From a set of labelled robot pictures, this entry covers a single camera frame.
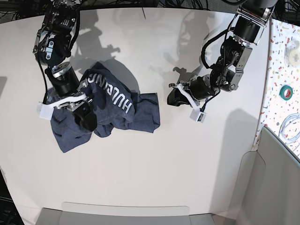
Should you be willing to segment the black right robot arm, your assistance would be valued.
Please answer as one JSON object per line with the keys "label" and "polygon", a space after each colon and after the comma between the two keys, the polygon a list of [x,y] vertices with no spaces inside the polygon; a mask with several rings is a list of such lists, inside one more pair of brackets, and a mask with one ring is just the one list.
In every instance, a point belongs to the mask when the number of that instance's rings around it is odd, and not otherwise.
{"label": "black right robot arm", "polygon": [[53,0],[38,30],[33,54],[44,82],[50,81],[57,100],[48,99],[45,91],[40,103],[40,118],[51,120],[54,109],[67,109],[75,122],[88,131],[97,127],[92,96],[83,92],[87,79],[79,80],[70,62],[71,50],[80,30],[80,8],[83,0]]}

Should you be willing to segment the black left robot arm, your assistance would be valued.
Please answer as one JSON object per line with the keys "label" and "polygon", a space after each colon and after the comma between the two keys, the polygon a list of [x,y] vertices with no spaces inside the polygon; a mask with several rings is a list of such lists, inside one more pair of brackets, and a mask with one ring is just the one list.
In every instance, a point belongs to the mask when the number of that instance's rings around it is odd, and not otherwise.
{"label": "black left robot arm", "polygon": [[[270,20],[277,1],[275,0],[226,0],[226,4],[236,6],[237,11],[228,27],[209,39],[202,47],[200,60],[210,73],[198,76],[195,71],[188,73],[184,68],[175,67],[180,77],[169,84],[172,91],[167,97],[171,106],[189,105],[199,108],[200,101],[208,103],[222,90],[237,90],[244,74],[245,65],[257,45]],[[216,63],[206,61],[206,49],[213,42],[224,37],[220,56]]]}

